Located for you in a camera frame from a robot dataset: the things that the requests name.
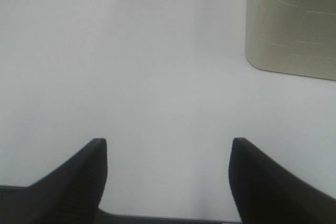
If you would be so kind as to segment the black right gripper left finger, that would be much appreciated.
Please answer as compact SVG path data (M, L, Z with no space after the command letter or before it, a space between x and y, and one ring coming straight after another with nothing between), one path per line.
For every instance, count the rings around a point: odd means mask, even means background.
M107 141L95 138L44 178L1 199L1 223L93 223L107 173Z

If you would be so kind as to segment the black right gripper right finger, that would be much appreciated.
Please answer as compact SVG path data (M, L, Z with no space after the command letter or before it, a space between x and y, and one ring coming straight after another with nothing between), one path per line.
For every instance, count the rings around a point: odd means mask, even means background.
M242 223L335 223L334 198L245 138L233 139L228 178Z

